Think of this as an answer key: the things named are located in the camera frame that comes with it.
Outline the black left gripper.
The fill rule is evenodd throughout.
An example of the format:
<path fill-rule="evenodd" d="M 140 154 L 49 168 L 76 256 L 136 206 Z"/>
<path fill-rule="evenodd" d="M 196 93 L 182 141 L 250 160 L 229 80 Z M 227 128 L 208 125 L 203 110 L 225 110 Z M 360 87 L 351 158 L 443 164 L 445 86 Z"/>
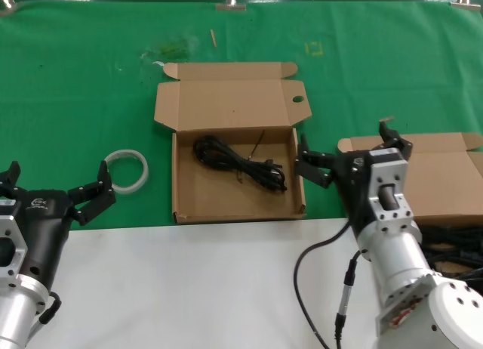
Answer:
<path fill-rule="evenodd" d="M 18 161 L 1 173 L 0 196 L 20 202 L 15 218 L 27 245 L 20 273 L 50 289 L 72 221 L 85 226 L 115 203 L 112 178 L 105 160 L 95 182 L 68 192 L 18 189 L 20 173 Z"/>

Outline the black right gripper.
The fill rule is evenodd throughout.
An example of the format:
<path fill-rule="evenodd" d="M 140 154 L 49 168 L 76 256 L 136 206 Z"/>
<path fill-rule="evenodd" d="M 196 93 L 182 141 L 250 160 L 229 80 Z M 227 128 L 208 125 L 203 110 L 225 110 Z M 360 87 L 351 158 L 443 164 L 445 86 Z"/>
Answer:
<path fill-rule="evenodd" d="M 379 135 L 383 142 L 378 149 L 396 148 L 406 161 L 410 159 L 412 143 L 395 129 L 389 128 L 386 120 L 380 121 Z M 294 172 L 324 189 L 334 181 L 355 235 L 359 235 L 374 221 L 368 198 L 371 180 L 368 150 L 341 153 L 334 157 L 334 154 L 311 151 L 306 135 L 301 134 Z"/>

